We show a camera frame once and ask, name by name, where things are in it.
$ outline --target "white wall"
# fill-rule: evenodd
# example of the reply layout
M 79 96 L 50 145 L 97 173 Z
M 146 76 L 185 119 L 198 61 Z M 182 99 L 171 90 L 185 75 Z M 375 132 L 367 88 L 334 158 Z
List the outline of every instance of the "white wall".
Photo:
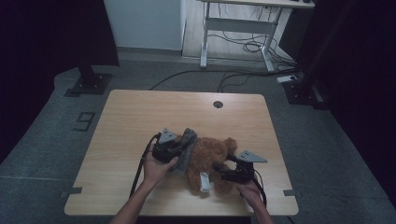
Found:
M 186 0 L 105 0 L 117 47 L 181 50 Z

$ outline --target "teddy bear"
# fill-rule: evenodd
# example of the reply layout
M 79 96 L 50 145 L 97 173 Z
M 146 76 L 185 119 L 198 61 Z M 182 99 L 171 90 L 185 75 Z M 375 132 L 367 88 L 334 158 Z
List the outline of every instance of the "teddy bear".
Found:
M 235 140 L 198 137 L 195 131 L 186 129 L 182 136 L 177 136 L 177 141 L 186 149 L 181 153 L 173 172 L 185 175 L 191 190 L 209 192 L 209 181 L 214 183 L 218 194 L 227 194 L 232 190 L 233 185 L 221 179 L 213 164 L 217 164 L 221 170 L 230 169 L 224 162 L 227 161 L 227 155 L 235 153 Z
M 209 180 L 214 183 L 215 191 L 218 194 L 229 193 L 233 185 L 228 181 L 222 180 L 220 173 L 214 170 L 213 164 L 221 165 L 221 169 L 230 169 L 224 162 L 227 160 L 228 154 L 234 154 L 236 150 L 236 141 L 227 138 L 224 141 L 214 138 L 199 138 L 194 145 L 191 153 L 190 164 L 186 171 L 186 177 L 189 185 L 194 191 L 208 192 Z

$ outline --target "tripod base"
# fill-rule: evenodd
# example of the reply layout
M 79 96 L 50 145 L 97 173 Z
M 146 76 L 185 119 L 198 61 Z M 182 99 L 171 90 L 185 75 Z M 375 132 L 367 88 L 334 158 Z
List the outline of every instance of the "tripod base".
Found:
M 318 103 L 317 97 L 312 90 L 308 94 L 300 94 L 299 89 L 301 87 L 299 83 L 285 82 L 282 83 L 282 86 L 291 105 L 316 105 Z
M 73 89 L 68 89 L 64 94 L 65 97 L 79 97 L 81 94 L 95 94 L 102 95 L 111 79 L 111 74 L 95 74 L 95 82 L 93 85 L 88 85 L 80 77 Z

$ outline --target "table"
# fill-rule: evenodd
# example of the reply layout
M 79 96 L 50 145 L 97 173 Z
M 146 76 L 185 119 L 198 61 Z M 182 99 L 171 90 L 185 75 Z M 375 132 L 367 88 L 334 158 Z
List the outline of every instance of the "table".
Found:
M 223 103 L 222 108 L 214 102 Z M 268 160 L 256 163 L 262 175 L 271 215 L 298 213 L 288 172 L 262 95 L 181 91 L 121 91 L 110 93 L 93 134 L 74 188 L 64 211 L 70 216 L 115 215 L 128 200 L 146 144 L 167 127 L 173 133 L 191 128 L 201 137 L 226 139 Z M 234 189 L 218 196 L 212 190 L 200 195 L 189 190 L 186 177 L 168 174 L 150 193 L 142 216 L 251 216 Z
M 282 13 L 282 8 L 315 7 L 315 4 L 312 1 L 309 3 L 304 3 L 303 0 L 300 0 L 299 2 L 295 2 L 291 0 L 198 0 L 198 1 L 206 3 L 204 42 L 202 44 L 200 66 L 202 68 L 206 68 L 208 31 L 209 30 L 229 31 L 229 32 L 238 32 L 238 33 L 268 35 L 267 41 L 265 41 L 264 48 L 262 48 L 261 53 L 265 65 L 267 66 L 269 72 L 275 71 L 271 62 L 271 55 L 269 54 L 268 50 L 271 46 L 272 39 L 274 38 L 279 17 Z M 276 13 L 276 18 L 273 21 L 245 21 L 245 20 L 235 20 L 235 19 L 227 19 L 227 18 L 210 18 L 209 17 L 210 3 L 278 7 L 278 11 Z

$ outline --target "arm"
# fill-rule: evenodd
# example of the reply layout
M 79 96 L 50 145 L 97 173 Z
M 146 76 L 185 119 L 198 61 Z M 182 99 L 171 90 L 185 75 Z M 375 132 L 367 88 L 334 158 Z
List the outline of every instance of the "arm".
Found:
M 177 158 L 173 158 L 169 163 L 162 163 L 152 157 L 151 151 L 145 158 L 143 182 L 134 192 L 128 202 L 113 217 L 110 224 L 136 223 L 142 210 L 146 198 L 154 187 L 163 179 L 167 171 L 176 164 Z
M 253 208 L 259 224 L 274 224 L 267 208 L 262 202 L 262 196 L 253 181 L 250 181 L 247 184 L 238 184 L 233 182 L 233 185 L 239 190 L 239 192 L 241 192 L 248 205 Z

